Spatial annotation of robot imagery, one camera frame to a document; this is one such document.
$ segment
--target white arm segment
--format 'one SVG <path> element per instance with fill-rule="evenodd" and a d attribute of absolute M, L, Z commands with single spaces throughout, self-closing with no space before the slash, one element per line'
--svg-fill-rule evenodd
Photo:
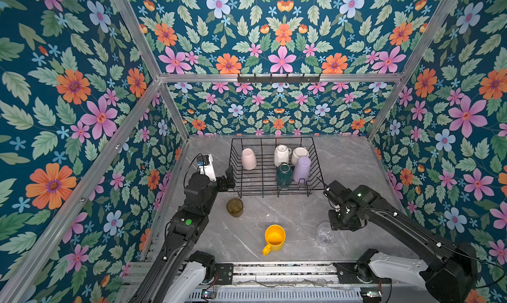
<path fill-rule="evenodd" d="M 206 275 L 206 267 L 199 262 L 189 262 L 180 276 L 172 283 L 163 303 L 183 303 Z"/>
<path fill-rule="evenodd" d="M 419 272 L 426 270 L 428 265 L 421 259 L 405 259 L 379 252 L 371 257 L 369 266 L 379 278 L 391 278 L 426 289 L 426 281 Z"/>

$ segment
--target dark green mug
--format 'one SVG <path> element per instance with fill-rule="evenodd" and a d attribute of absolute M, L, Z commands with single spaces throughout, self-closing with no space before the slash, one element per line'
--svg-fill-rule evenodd
<path fill-rule="evenodd" d="M 288 187 L 292 182 L 292 168 L 287 163 L 282 163 L 276 168 L 276 184 L 281 187 Z"/>

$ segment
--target purple cup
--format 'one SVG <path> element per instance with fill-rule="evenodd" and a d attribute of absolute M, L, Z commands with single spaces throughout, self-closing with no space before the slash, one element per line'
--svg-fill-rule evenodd
<path fill-rule="evenodd" d="M 310 160 L 308 157 L 302 156 L 299 158 L 298 163 L 294 167 L 292 179 L 299 184 L 304 184 L 306 181 L 308 181 L 311 166 L 312 160 Z"/>

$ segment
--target mug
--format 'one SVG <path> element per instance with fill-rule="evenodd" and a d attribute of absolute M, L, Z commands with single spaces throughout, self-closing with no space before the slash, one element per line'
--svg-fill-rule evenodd
<path fill-rule="evenodd" d="M 310 158 L 302 156 L 298 160 L 298 164 L 294 167 L 294 172 L 292 178 L 298 184 L 305 184 L 308 180 L 308 176 L 310 175 L 310 169 L 312 166 L 312 160 Z"/>
<path fill-rule="evenodd" d="M 241 153 L 241 164 L 245 170 L 253 170 L 257 167 L 257 159 L 252 149 L 246 148 Z"/>
<path fill-rule="evenodd" d="M 281 187 L 288 187 L 292 182 L 292 168 L 283 162 L 276 168 L 276 184 Z"/>
<path fill-rule="evenodd" d="M 282 249 L 285 242 L 285 230 L 280 225 L 271 225 L 266 229 L 264 237 L 268 244 L 262 250 L 262 254 L 267 256 L 271 251 Z"/>
<path fill-rule="evenodd" d="M 292 153 L 292 149 L 285 145 L 279 145 L 275 149 L 275 165 L 279 167 L 283 162 L 288 163 L 288 156 Z"/>
<path fill-rule="evenodd" d="M 292 160 L 291 160 L 292 165 L 296 166 L 298 164 L 299 158 L 301 158 L 302 156 L 308 157 L 309 155 L 310 154 L 308 153 L 308 150 L 306 150 L 305 147 L 295 148 L 294 151 L 292 152 Z"/>

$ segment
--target white mug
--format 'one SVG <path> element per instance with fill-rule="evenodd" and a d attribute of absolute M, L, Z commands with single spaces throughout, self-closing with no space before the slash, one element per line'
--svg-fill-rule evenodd
<path fill-rule="evenodd" d="M 306 156 L 308 157 L 310 154 L 308 153 L 308 150 L 306 150 L 305 147 L 298 147 L 298 148 L 295 148 L 294 151 L 292 152 L 292 165 L 293 166 L 296 166 L 298 164 L 298 160 L 299 158 L 301 158 L 302 156 Z"/>
<path fill-rule="evenodd" d="M 257 167 L 257 159 L 252 149 L 246 148 L 241 154 L 241 164 L 245 170 L 253 170 Z"/>
<path fill-rule="evenodd" d="M 288 163 L 288 157 L 291 154 L 292 149 L 287 148 L 285 145 L 279 145 L 275 149 L 275 165 L 279 167 L 282 163 Z"/>

